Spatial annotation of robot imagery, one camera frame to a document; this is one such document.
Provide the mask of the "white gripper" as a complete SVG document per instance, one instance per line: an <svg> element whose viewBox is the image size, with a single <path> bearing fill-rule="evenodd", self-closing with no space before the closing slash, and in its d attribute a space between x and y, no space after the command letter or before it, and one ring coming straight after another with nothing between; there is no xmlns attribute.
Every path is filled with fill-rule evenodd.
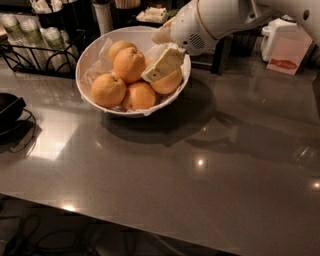
<svg viewBox="0 0 320 256"><path fill-rule="evenodd" d="M185 50L189 55L213 50L243 22L244 0L191 0L151 36L156 44L174 42L180 47L160 45L141 77L156 82L168 76L183 65Z"/></svg>

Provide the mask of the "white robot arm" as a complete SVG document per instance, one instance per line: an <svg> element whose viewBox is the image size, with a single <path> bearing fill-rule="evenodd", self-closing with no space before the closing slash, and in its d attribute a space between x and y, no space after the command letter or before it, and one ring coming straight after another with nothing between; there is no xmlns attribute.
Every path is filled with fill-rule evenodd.
<svg viewBox="0 0 320 256"><path fill-rule="evenodd" d="M178 69L186 55L215 48L219 40L287 15L320 43L320 0L191 0L152 34L160 46L142 78L155 82Z"/></svg>

